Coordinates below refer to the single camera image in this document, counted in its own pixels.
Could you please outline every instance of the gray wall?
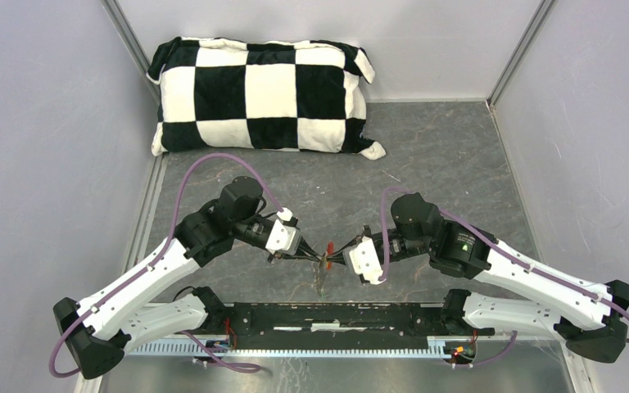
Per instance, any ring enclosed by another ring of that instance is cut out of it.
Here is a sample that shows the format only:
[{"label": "gray wall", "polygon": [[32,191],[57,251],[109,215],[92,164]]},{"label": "gray wall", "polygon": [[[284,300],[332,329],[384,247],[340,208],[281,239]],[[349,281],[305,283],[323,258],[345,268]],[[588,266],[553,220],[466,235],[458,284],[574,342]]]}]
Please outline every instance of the gray wall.
[{"label": "gray wall", "polygon": [[73,388],[52,306],[120,273],[155,112],[99,1],[0,1],[0,392]]},{"label": "gray wall", "polygon": [[[496,110],[545,261],[629,282],[629,2],[557,2]],[[596,370],[629,391],[629,346]]]},{"label": "gray wall", "polygon": [[363,46],[377,101],[486,98],[539,0],[119,0],[146,54],[177,35]]}]

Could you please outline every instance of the gray speckled floor mat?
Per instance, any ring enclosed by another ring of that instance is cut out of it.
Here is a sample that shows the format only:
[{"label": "gray speckled floor mat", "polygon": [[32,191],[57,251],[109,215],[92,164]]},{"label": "gray speckled floor mat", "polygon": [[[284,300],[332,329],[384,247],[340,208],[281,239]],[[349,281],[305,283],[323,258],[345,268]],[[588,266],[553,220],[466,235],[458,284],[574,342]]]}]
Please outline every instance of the gray speckled floor mat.
[{"label": "gray speckled floor mat", "polygon": [[[366,135],[387,156],[220,149],[240,156],[267,181],[282,205],[300,219],[303,236],[317,251],[336,248],[369,224],[379,230],[380,192],[400,185],[494,233],[535,256],[526,217],[491,116],[480,102],[379,103],[368,106]],[[167,234],[179,182],[197,158],[217,149],[172,153],[159,196],[147,252]],[[180,216],[199,209],[234,177],[247,174],[229,160],[198,168],[184,193]],[[265,212],[273,211],[267,206]],[[266,262],[266,251],[240,242],[233,250],[157,297],[170,301],[184,286],[209,286],[225,302],[318,301],[308,261]],[[326,301],[442,301],[451,288],[490,296],[514,296],[479,282],[442,276],[416,257],[391,265],[389,279],[363,286],[345,266],[334,265],[324,285]]]}]

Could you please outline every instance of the red object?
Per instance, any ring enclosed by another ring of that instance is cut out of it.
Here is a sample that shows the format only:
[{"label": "red object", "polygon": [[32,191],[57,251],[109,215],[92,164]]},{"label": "red object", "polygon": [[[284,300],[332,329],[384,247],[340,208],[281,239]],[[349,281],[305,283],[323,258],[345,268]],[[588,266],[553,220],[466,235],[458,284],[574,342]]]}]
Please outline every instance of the red object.
[{"label": "red object", "polygon": [[[327,256],[333,253],[334,253],[334,242],[329,242],[329,244],[327,244]],[[330,270],[331,268],[332,268],[332,263],[327,261],[327,270]]]}]

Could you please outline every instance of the metal corner frame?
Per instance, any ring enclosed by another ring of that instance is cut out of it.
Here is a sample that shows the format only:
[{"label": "metal corner frame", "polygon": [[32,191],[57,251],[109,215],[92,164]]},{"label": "metal corner frame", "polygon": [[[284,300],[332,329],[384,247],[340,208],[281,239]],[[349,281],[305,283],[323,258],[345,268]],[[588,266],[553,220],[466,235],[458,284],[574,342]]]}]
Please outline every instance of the metal corner frame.
[{"label": "metal corner frame", "polygon": [[[124,45],[126,45],[126,47],[129,49],[129,53],[131,53],[133,62],[136,63],[136,66],[141,70],[141,74],[145,75],[146,70],[148,70],[148,66],[151,64],[151,62],[148,60],[146,53],[143,51],[141,43],[138,41],[136,34],[133,32],[133,29],[131,29],[129,20],[126,19],[124,12],[121,10],[121,6],[117,2],[117,0],[100,0],[100,2],[102,3],[102,6],[105,7],[105,10],[107,10],[107,13],[110,15],[112,23],[115,25],[117,31],[119,32],[122,41],[124,41]],[[160,88],[153,84],[147,78],[144,79],[147,82],[147,86],[151,89],[153,97],[160,104]]]},{"label": "metal corner frame", "polygon": [[550,14],[555,3],[556,0],[541,0],[541,2],[539,3],[539,6],[534,12],[534,16],[529,21],[529,25],[527,25],[527,29],[524,30],[522,37],[519,39],[517,47],[512,52],[512,56],[508,60],[508,64],[505,66],[503,73],[500,74],[496,86],[493,88],[491,95],[488,96],[486,100],[490,108],[494,107],[498,100],[500,100],[500,96],[505,91],[505,88],[507,87],[509,81],[512,79],[515,70],[522,62],[524,54],[527,53],[527,50],[532,45],[534,38],[538,34],[541,26],[544,24],[544,21]]}]

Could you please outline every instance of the black and white checkered cushion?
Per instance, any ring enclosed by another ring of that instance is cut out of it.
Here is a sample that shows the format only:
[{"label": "black and white checkered cushion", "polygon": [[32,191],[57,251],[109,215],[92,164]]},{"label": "black and white checkered cushion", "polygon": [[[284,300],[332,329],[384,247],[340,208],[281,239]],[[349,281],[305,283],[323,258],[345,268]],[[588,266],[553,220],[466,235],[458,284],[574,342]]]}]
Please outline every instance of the black and white checkered cushion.
[{"label": "black and white checkered cushion", "polygon": [[147,72],[162,97],[152,152],[248,147],[376,160],[385,151],[362,135],[361,76],[374,79],[368,57],[343,43],[177,37]]}]

